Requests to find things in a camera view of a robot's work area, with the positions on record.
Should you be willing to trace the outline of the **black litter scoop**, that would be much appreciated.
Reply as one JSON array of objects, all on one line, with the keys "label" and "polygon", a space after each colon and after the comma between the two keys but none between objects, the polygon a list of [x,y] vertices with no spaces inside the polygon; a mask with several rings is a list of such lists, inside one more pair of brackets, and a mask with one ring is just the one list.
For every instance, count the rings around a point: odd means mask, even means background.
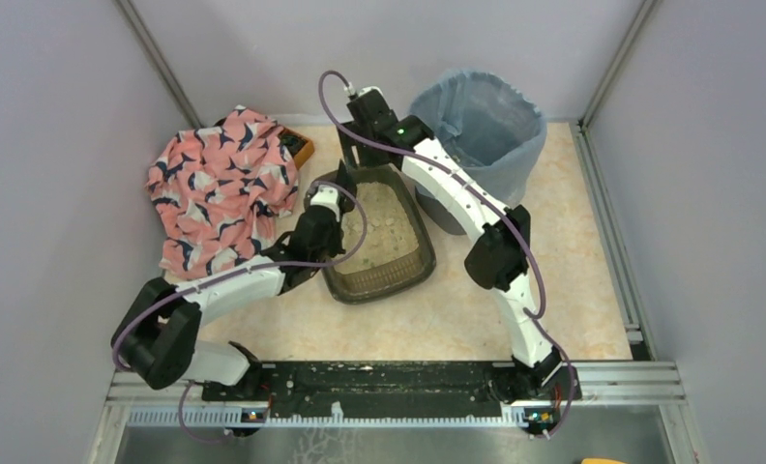
[{"label": "black litter scoop", "polygon": [[340,208],[344,212],[352,211],[356,203],[357,184],[343,160],[339,162],[334,183],[338,186]]}]

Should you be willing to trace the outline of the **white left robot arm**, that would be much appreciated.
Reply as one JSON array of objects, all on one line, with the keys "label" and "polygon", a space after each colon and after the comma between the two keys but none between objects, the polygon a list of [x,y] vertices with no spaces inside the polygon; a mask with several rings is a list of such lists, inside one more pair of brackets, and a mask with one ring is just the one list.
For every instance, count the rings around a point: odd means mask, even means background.
[{"label": "white left robot arm", "polygon": [[147,281],[110,341],[117,369],[136,373],[157,391],[180,380],[253,392],[261,361],[238,342],[199,338],[202,327],[252,302],[290,292],[320,270],[347,259],[341,220],[359,210],[356,188],[319,181],[296,227],[232,269],[171,284]]}]

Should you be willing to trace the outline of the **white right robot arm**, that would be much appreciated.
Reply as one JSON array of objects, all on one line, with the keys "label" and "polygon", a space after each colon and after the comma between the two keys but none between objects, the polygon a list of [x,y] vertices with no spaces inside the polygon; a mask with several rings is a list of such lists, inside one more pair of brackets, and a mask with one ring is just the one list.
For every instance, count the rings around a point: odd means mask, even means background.
[{"label": "white right robot arm", "polygon": [[338,126],[358,146],[358,162],[388,162],[426,190],[471,241],[464,267],[494,295],[509,331],[517,374],[534,387],[547,385],[563,365],[560,348],[542,328],[547,294],[530,250],[530,214],[490,195],[449,155],[419,118],[400,119],[376,87],[344,88],[351,121]]}]

